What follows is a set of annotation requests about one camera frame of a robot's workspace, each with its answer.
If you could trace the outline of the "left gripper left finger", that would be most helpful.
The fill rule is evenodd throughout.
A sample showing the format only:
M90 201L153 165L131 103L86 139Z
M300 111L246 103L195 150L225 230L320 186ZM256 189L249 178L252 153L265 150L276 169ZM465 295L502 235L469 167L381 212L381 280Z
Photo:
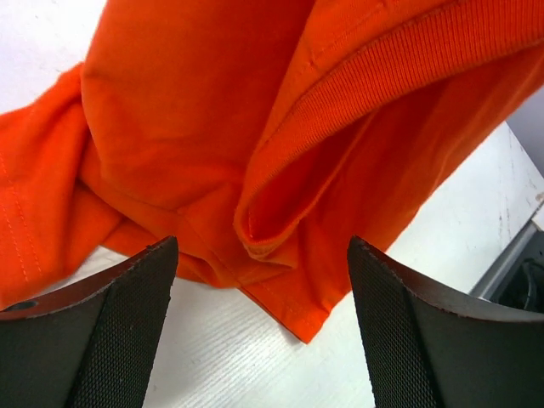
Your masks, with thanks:
M178 242L1 312L3 407L140 407L170 301Z

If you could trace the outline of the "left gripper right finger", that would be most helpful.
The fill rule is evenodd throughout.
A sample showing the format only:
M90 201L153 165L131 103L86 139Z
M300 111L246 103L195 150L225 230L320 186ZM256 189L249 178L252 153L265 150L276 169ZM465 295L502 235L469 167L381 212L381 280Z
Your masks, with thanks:
M541 314L459 292L359 237L348 273L376 406L542 406Z

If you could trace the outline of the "orange t shirt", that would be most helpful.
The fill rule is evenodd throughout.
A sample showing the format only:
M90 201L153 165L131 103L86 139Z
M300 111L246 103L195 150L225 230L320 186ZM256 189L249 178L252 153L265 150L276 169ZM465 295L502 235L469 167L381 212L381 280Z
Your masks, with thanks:
M309 342L351 236L390 247L542 84L540 1L109 1L1 117L1 305L174 235Z

